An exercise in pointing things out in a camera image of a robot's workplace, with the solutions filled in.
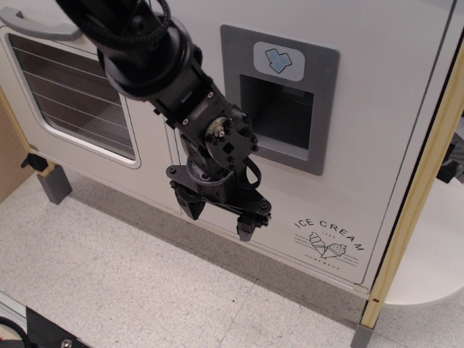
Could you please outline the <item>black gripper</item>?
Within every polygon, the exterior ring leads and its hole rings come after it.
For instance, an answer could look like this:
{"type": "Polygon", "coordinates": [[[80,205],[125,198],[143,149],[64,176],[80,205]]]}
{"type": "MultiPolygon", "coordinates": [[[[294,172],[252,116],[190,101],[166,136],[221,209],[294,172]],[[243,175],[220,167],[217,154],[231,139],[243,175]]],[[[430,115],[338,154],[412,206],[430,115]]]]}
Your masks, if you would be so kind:
{"type": "Polygon", "coordinates": [[[258,191],[261,173],[249,155],[258,150],[247,115],[219,116],[211,120],[185,117],[179,123],[185,165],[166,170],[181,209],[197,220],[204,206],[238,215],[237,234],[251,241],[256,228],[267,226],[271,204],[258,191]]]}

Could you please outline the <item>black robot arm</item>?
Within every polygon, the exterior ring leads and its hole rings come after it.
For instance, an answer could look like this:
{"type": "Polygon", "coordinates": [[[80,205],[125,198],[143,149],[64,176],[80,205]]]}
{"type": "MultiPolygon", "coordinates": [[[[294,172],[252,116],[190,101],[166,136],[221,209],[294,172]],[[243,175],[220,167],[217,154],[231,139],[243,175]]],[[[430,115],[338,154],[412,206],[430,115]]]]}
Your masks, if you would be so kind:
{"type": "Polygon", "coordinates": [[[202,70],[202,51],[171,16],[166,1],[153,12],[145,1],[61,1],[59,6],[97,48],[111,85],[154,106],[176,129],[185,165],[166,173],[182,210],[197,219],[206,204],[235,213],[237,233],[249,241],[270,220],[251,161],[258,149],[248,115],[229,103],[202,70]]]}

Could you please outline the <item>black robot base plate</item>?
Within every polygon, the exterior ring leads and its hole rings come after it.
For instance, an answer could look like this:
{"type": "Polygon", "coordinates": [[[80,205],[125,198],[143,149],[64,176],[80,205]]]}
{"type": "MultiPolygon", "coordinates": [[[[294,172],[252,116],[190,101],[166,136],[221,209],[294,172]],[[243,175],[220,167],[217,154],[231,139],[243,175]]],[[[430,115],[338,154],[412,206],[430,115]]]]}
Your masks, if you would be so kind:
{"type": "Polygon", "coordinates": [[[91,347],[30,308],[1,308],[1,347],[91,347]]]}

